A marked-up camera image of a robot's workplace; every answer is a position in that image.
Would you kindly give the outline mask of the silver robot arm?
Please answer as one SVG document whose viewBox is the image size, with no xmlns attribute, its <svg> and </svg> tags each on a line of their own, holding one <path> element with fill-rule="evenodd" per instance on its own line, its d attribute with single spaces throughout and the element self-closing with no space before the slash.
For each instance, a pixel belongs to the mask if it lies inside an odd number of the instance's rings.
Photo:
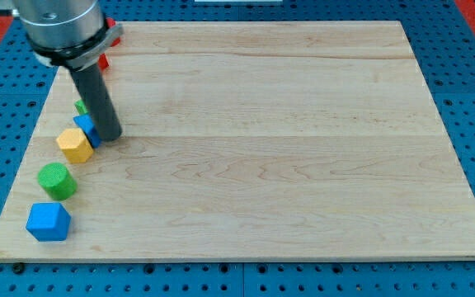
<svg viewBox="0 0 475 297">
<path fill-rule="evenodd" d="M 14 0 L 26 38 L 44 65 L 82 71 L 123 33 L 109 26 L 98 0 Z"/>
</svg>

